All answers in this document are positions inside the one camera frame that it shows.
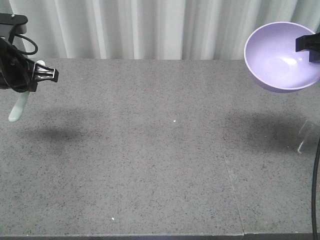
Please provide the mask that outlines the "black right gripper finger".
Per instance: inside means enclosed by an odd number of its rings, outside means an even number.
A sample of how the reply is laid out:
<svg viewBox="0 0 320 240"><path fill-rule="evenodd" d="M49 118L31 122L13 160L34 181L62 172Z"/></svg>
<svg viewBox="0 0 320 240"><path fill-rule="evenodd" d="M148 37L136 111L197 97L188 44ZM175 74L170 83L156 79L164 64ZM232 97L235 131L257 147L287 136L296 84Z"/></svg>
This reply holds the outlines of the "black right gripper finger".
<svg viewBox="0 0 320 240"><path fill-rule="evenodd" d="M320 33L303 35L295 39L295 51L309 51L309 62L320 63Z"/></svg>

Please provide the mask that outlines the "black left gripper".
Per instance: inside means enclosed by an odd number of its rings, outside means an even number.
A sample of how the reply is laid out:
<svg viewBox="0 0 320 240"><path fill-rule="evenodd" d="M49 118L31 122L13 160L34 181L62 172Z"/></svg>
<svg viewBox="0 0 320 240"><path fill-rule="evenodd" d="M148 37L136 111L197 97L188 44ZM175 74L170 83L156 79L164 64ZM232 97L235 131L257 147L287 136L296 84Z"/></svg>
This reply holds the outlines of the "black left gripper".
<svg viewBox="0 0 320 240"><path fill-rule="evenodd" d="M58 82L59 72L55 68L35 63L25 58L18 50L0 38L0 88L15 92L33 92L34 82Z"/></svg>

